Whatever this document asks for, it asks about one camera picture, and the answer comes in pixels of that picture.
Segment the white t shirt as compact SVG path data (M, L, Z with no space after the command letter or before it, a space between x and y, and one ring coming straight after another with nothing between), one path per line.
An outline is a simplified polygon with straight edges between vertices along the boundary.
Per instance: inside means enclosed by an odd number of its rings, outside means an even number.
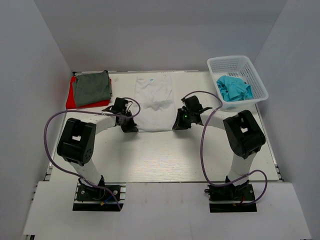
M134 118L139 132L172 130L177 109L170 75L137 78L134 99L140 105L140 113Z

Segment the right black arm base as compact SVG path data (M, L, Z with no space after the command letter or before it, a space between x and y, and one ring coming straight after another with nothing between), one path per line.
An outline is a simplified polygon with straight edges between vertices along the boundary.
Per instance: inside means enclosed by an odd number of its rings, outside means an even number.
M257 212L253 186L223 186L214 187L208 185L204 193L209 198L210 213L255 213Z

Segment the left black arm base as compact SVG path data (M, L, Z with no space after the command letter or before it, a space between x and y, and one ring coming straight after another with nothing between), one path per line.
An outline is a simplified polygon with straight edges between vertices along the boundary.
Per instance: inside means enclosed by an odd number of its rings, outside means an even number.
M126 184L106 184L106 188L112 191L120 207L125 203ZM74 212L119 212L120 209L114 197L106 190L92 188L80 183L77 184L73 207Z

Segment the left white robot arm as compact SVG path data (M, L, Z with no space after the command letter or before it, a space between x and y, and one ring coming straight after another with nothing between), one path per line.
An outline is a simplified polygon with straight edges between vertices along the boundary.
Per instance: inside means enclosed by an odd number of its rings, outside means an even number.
M141 111L140 104L130 97L117 97L113 105L85 119L69 118L57 145L57 154L75 170L79 183L89 187L88 193L99 200L105 196L104 177L99 174L93 152L96 135L120 127L124 133L137 133L134 121Z

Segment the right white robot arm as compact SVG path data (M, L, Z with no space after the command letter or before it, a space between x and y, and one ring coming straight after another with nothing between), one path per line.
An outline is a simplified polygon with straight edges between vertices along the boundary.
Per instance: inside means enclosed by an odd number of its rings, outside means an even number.
M208 182L207 192L213 201L238 201L249 187L251 166L266 137L249 110L238 113L221 111L219 107L203 107L197 96L186 96L177 110L172 130L188 130L193 124L205 131L208 127L225 131L233 152L232 164L223 184Z

